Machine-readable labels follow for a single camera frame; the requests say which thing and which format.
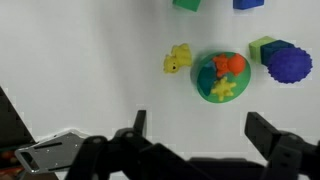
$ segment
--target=green block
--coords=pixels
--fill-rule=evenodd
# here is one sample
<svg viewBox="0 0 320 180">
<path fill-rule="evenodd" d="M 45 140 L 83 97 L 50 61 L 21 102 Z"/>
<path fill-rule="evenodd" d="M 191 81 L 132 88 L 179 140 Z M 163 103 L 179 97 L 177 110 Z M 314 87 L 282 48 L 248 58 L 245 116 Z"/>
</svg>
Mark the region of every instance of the green block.
<svg viewBox="0 0 320 180">
<path fill-rule="evenodd" d="M 261 46 L 272 43 L 275 39 L 265 36 L 249 44 L 251 59 L 261 64 Z"/>
<path fill-rule="evenodd" d="M 189 9 L 191 11 L 197 11 L 201 0 L 173 0 L 173 4 L 176 6 Z"/>
</svg>

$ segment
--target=white surface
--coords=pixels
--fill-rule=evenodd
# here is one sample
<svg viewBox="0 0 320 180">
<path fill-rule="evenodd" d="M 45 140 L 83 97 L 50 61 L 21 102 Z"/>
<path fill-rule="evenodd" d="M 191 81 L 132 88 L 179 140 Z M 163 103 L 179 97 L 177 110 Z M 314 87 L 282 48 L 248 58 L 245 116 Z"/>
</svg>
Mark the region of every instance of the white surface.
<svg viewBox="0 0 320 180">
<path fill-rule="evenodd" d="M 264 162 L 243 134 L 248 111 L 320 139 L 319 5 L 267 0 L 235 11 L 232 0 L 203 0 L 194 13 L 171 0 L 1 0 L 0 84 L 36 139 L 65 128 L 111 138 L 147 109 L 149 139 L 185 158 Z M 248 57 L 248 43 L 265 35 L 308 50 L 312 74 L 279 85 L 251 63 L 245 93 L 215 105 L 199 96 L 189 68 L 162 72 L 172 45 L 189 43 L 196 60 L 221 50 Z"/>
</svg>

